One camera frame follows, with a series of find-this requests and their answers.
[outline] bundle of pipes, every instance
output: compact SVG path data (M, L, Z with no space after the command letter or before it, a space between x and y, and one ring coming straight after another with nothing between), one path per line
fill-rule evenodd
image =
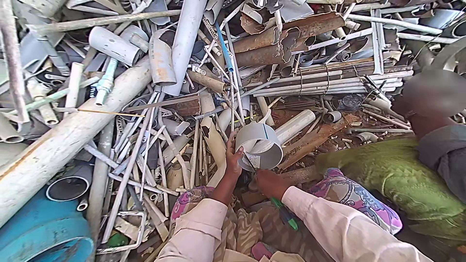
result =
M273 153L263 157L267 168L284 169L300 159L289 157L290 141L356 121L345 112L396 127L374 130L380 136L411 132L391 101L431 65L431 49L446 50L437 68L466 73L454 56L466 46L461 1L442 9L408 0L96 2L4 0L0 8L0 145L18 151L0 159L0 227L46 187L50 200L76 199L87 210L89 261L152 252L152 262L169 235L169 195L215 187L233 131L274 127L273 141L254 131L241 139L250 154ZM278 124L278 110L292 117ZM377 139L359 136L366 140Z

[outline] person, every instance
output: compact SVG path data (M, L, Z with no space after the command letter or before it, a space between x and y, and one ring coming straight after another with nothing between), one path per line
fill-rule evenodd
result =
M405 212L412 231L448 246L466 243L466 126L450 119L466 107L466 80L446 70L415 75L392 109L411 123L403 138L319 155L319 173L340 168Z
M263 207L249 214L240 209L237 216L232 215L229 212L232 194L241 174L238 159L243 157L242 148L236 153L233 148L232 134L227 142L225 175L216 188L189 190L178 198L172 211L172 219L175 216L171 221L172 236L161 249L157 262L431 261L355 207L302 191L270 170L257 171L260 192L281 200L294 212L302 220L299 233L303 233L290 235L297 232L280 221L274 207ZM312 239L316 241L306 245ZM282 248L272 254L273 248L267 243L273 241Z

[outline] pipe label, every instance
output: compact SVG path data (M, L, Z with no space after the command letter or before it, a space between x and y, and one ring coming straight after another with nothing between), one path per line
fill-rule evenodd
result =
M247 159L245 159L245 157L249 158L249 161L251 161L251 163L253 164L253 167L255 168L260 168L260 156L257 156L257 155L251 155L247 152L244 152L243 154L243 162L246 163L246 165L249 165L249 162L247 161Z

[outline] pink floral cloth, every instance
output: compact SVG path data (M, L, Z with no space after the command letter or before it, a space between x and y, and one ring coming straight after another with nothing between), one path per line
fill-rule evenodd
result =
M398 233L403 227L395 211L377 200L364 187L345 177L338 168L327 169L324 179L308 193L359 210L390 234Z

